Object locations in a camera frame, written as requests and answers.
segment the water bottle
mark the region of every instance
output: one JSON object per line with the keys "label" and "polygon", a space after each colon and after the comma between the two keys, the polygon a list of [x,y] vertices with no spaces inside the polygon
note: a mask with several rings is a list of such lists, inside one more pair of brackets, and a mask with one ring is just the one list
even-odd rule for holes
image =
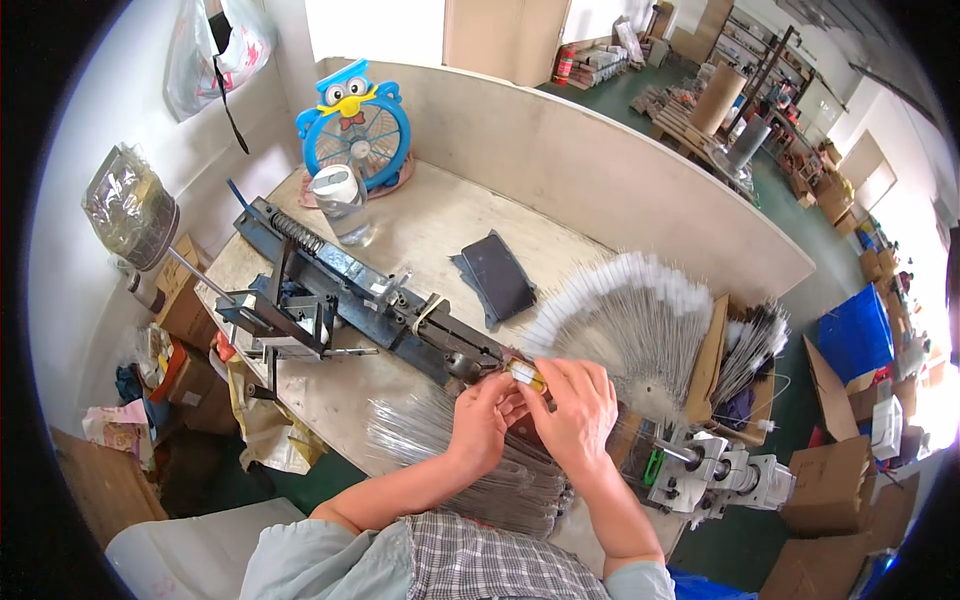
{"label": "water bottle", "polygon": [[323,168],[307,186],[314,201],[330,223],[333,234],[344,246],[364,247],[373,240],[375,232],[370,223],[367,205],[367,186],[350,168],[334,164]]}

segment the coil spring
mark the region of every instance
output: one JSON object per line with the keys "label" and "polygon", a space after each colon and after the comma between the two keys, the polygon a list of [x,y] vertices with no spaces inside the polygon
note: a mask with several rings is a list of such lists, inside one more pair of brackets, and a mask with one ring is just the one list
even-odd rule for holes
{"label": "coil spring", "polygon": [[322,237],[279,210],[274,210],[274,214],[270,216],[270,225],[279,231],[280,235],[292,240],[311,256],[316,257],[317,252],[325,244]]}

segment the desk fan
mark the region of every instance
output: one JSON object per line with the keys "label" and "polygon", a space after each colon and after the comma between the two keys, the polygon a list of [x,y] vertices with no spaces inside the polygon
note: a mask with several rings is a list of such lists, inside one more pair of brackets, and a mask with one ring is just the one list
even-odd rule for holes
{"label": "desk fan", "polygon": [[303,162],[311,176],[332,164],[356,162],[368,190],[396,185],[410,150],[410,122],[394,82],[371,84],[368,63],[356,60],[317,82],[320,103],[297,116]]}

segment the hand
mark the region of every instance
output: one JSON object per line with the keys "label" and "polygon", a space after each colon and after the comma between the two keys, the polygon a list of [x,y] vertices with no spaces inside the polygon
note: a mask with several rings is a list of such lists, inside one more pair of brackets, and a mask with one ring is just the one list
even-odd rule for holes
{"label": "hand", "polygon": [[488,375],[467,388],[453,409],[453,435],[446,454],[475,479],[500,462],[507,428],[528,412],[508,372]]}
{"label": "hand", "polygon": [[534,361],[557,410],[525,383],[518,383],[550,456],[571,478],[609,461],[606,444],[616,423],[616,391],[607,370],[585,360]]}

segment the bundle of wires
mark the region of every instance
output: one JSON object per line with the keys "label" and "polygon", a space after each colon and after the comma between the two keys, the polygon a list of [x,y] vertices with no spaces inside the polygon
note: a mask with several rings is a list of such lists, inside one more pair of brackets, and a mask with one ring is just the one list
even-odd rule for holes
{"label": "bundle of wires", "polygon": [[655,255],[622,253],[581,265],[539,302],[524,349],[603,366],[629,411],[668,430],[684,422],[712,314],[706,285],[690,282]]}
{"label": "bundle of wires", "polygon": [[[446,450],[454,399],[439,388],[405,401],[371,400],[367,443],[373,456],[407,467]],[[546,538],[572,501],[566,476],[549,454],[507,434],[503,458],[443,508],[480,522]]]}
{"label": "bundle of wires", "polygon": [[748,308],[745,321],[727,323],[720,376],[710,396],[713,410],[769,374],[790,336],[788,318],[783,307],[770,300]]}

